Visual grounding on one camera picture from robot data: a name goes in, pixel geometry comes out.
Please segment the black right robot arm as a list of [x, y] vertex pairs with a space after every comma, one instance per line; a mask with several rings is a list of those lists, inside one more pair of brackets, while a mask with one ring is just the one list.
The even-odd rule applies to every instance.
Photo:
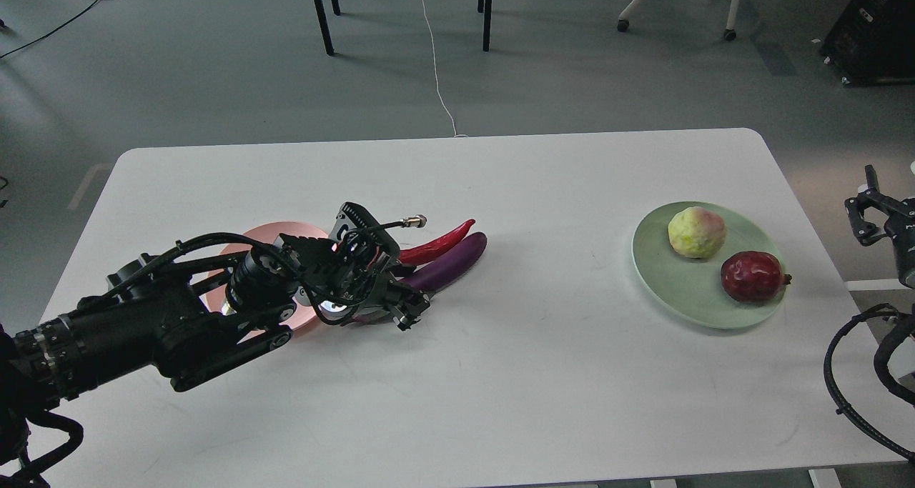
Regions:
[[[914, 281], [914, 220], [913, 198], [895, 199], [880, 191], [878, 174], [873, 165], [865, 166], [866, 183], [857, 195], [844, 201], [849, 224], [859, 244], [873, 246], [888, 237], [893, 247], [896, 265], [896, 279], [903, 287], [911, 289]], [[860, 432], [880, 446], [912, 463], [912, 450], [906, 449], [864, 419], [847, 400], [834, 378], [833, 356], [837, 345], [860, 323], [882, 319], [891, 323], [892, 328], [879, 342], [874, 354], [873, 368], [880, 383], [892, 396], [907, 404], [914, 404], [913, 390], [899, 383], [889, 368], [889, 362], [896, 350], [913, 339], [913, 312], [901, 312], [889, 303], [876, 304], [852, 316], [829, 342], [823, 359], [823, 377], [827, 392], [836, 405], [836, 415], [845, 416]]]

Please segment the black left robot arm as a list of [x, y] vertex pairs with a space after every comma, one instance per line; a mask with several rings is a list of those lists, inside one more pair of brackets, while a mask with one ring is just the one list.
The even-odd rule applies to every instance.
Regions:
[[83, 440], [56, 407], [125, 374], [153, 365], [185, 392], [287, 344], [300, 308], [330, 326], [381, 309], [410, 328], [429, 299], [393, 276], [400, 250], [389, 230], [425, 224], [422, 215], [381, 224], [347, 202], [327, 238], [199, 235], [125, 264], [108, 292], [70, 312], [3, 332], [2, 462], [19, 469], [2, 485], [46, 487], [43, 473]]

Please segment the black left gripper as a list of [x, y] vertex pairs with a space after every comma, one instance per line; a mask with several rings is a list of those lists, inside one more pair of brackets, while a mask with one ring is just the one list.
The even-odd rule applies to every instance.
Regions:
[[345, 202], [326, 234], [285, 229], [275, 246], [293, 267], [294, 302], [329, 324], [347, 324], [372, 313], [372, 324], [395, 323], [406, 331], [421, 321], [430, 295], [392, 277], [400, 248], [391, 237], [400, 220], [378, 221], [363, 205]]

